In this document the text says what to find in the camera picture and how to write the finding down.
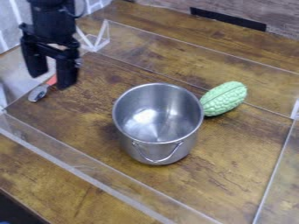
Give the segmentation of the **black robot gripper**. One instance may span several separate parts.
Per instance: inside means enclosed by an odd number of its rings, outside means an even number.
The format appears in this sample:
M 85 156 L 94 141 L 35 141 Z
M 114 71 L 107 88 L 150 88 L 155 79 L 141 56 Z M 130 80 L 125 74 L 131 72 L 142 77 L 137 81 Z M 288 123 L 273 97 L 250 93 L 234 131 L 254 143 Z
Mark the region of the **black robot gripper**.
M 27 0 L 31 6 L 33 22 L 22 23 L 22 50 L 30 75 L 38 78 L 49 72 L 47 58 L 38 44 L 58 44 L 67 47 L 69 58 L 57 59 L 58 89 L 66 89 L 78 82 L 79 41 L 77 31 L 75 0 Z

